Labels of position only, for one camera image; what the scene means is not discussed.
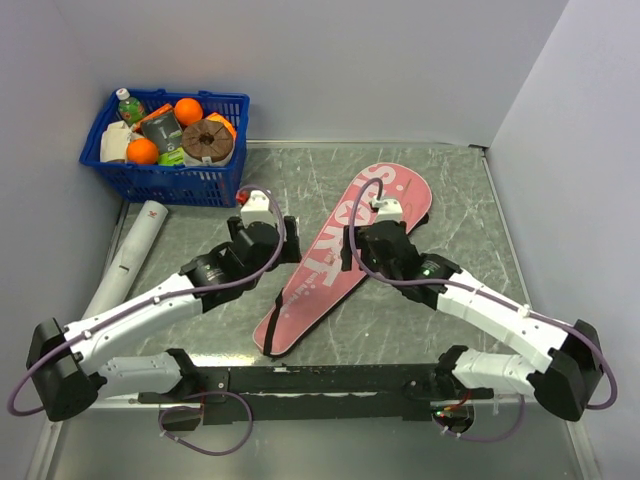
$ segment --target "gray marble surface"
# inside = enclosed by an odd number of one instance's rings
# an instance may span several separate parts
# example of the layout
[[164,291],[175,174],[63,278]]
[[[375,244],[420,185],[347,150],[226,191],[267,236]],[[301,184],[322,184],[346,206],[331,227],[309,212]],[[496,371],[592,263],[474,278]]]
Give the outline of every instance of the gray marble surface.
[[[491,185],[477,149],[434,146],[378,148],[311,146],[253,148],[243,181],[272,190],[286,214],[300,218],[309,248],[346,186],[364,167],[394,162],[412,168],[431,186],[431,220],[412,234],[420,251],[447,256],[489,287],[524,302],[522,285]],[[132,205],[123,237],[139,211]],[[170,214],[132,288],[131,296],[162,282],[195,255],[228,239],[233,209],[170,206]],[[253,330],[271,308],[295,266],[264,276],[239,300],[158,331],[124,355],[184,348],[199,365],[267,365]],[[290,365],[430,363],[451,345],[501,352],[505,347],[457,318],[404,299],[368,280],[282,361]]]

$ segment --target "green bottle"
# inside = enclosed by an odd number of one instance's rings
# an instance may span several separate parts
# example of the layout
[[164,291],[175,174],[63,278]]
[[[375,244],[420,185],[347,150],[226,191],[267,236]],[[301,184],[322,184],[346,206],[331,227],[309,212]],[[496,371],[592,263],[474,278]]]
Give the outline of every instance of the green bottle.
[[131,126],[147,116],[144,105],[135,97],[129,94],[129,90],[121,88],[116,92],[116,97],[120,100],[118,104],[118,112],[122,119]]

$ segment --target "gray wall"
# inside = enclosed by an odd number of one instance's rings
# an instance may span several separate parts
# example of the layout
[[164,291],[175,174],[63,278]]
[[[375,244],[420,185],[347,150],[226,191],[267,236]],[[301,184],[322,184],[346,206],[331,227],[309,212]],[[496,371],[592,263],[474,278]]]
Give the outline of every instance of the gray wall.
[[249,138],[489,145],[566,0],[55,0],[104,85],[243,91]]
[[587,426],[605,478],[625,480],[640,469],[639,24],[637,1],[570,1],[489,150],[535,306],[600,331],[620,399]]
[[[50,1],[0,4],[0,398],[25,371],[33,327],[82,314],[97,286],[118,202],[77,164],[104,101]],[[31,386],[20,406],[38,399]],[[2,478],[22,478],[44,415],[0,412]]]

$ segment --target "bottle cap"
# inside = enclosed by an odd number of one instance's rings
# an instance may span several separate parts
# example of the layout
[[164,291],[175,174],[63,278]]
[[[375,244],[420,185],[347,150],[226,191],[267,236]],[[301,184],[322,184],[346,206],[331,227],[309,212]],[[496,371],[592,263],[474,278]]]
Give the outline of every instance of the bottle cap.
[[116,92],[116,97],[118,97],[118,100],[126,100],[130,96],[131,95],[129,95],[129,90],[127,90],[126,88],[121,88]]

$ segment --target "plastic basket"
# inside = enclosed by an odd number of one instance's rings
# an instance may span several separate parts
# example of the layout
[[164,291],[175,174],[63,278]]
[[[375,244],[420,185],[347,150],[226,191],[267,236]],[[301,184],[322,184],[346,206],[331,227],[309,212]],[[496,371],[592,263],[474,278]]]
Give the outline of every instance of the plastic basket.
[[185,97],[197,99],[205,116],[218,112],[224,115],[237,132],[235,149],[224,167],[185,167],[136,165],[131,163],[101,163],[100,141],[111,122],[120,120],[118,98],[111,94],[106,105],[93,123],[80,163],[94,168],[126,200],[144,202],[156,200],[172,205],[202,205],[233,207],[242,169],[247,157],[247,125],[249,123],[249,97],[243,94],[225,94],[199,91],[198,93],[170,93],[166,90],[133,90],[131,96],[140,100],[147,112],[153,112],[166,103],[175,105]]

